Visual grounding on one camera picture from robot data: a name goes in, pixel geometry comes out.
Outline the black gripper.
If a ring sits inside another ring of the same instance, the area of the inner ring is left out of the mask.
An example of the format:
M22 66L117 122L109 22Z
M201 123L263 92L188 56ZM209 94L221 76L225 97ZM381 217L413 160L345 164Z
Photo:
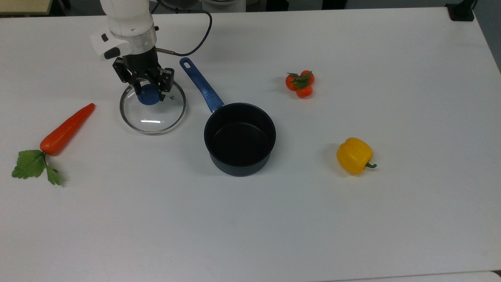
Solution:
M141 95L143 80L158 92L159 101L165 100L165 93L170 92L174 84L174 69L160 66L155 49L118 57L112 66L119 79L132 86L137 96Z

